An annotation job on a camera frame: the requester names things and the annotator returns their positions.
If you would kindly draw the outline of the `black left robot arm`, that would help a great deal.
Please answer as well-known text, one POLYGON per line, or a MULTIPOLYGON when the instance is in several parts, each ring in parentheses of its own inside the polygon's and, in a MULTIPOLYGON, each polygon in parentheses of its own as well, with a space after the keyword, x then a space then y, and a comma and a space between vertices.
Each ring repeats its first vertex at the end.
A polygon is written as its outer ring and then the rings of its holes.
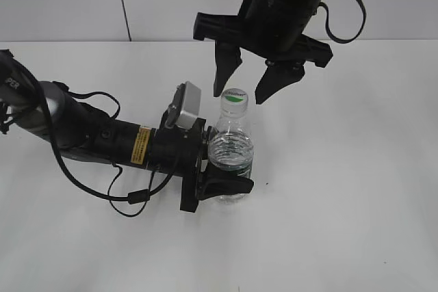
POLYGON ((154 129, 118 119, 87 103, 86 94, 57 81, 39 81, 13 54, 1 51, 1 132, 12 125, 47 141, 64 175, 66 159, 125 166, 182 180, 182 211, 202 200, 248 194, 254 182, 220 169, 207 158, 211 127, 200 118, 201 91, 180 84, 154 129))

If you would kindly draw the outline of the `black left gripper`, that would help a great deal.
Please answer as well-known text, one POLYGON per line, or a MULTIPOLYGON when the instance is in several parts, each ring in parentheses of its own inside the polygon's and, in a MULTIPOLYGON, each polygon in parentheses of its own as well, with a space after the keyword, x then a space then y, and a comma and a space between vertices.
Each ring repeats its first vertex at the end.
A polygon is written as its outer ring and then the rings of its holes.
POLYGON ((203 158, 203 140, 213 140, 218 133, 216 127, 208 126, 204 132, 206 120, 203 118, 197 118, 188 130, 178 126, 167 128, 165 121, 166 119, 162 118, 147 151, 147 170, 166 175, 158 186, 152 188, 151 196, 158 194, 172 177, 181 177, 180 210, 194 213, 199 200, 249 194, 252 191, 254 181, 242 170, 223 170, 215 165, 207 165, 198 180, 203 158))

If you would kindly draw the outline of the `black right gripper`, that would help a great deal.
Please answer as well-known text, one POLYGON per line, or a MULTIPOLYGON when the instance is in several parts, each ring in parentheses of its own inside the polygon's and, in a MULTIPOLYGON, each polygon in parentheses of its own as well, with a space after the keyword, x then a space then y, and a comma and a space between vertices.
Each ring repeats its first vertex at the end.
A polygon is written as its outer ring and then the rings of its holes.
POLYGON ((325 67, 333 57, 330 46, 303 34, 315 11, 311 1, 243 0, 235 15, 199 12, 193 39, 215 42, 214 97, 242 64, 242 49, 267 60, 255 90, 256 104, 299 82, 305 62, 325 67))

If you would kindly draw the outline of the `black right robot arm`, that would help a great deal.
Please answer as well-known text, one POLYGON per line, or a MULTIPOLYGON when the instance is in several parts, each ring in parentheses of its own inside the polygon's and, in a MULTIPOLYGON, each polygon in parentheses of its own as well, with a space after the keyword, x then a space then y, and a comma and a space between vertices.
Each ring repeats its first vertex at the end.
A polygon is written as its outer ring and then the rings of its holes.
POLYGON ((241 65, 242 50, 266 61, 266 71, 255 90, 258 105, 299 82, 305 75, 306 62, 326 67, 333 57, 330 46, 303 33, 320 1, 243 0, 236 15, 199 12, 194 22, 194 39, 215 42, 214 96, 222 94, 241 65))

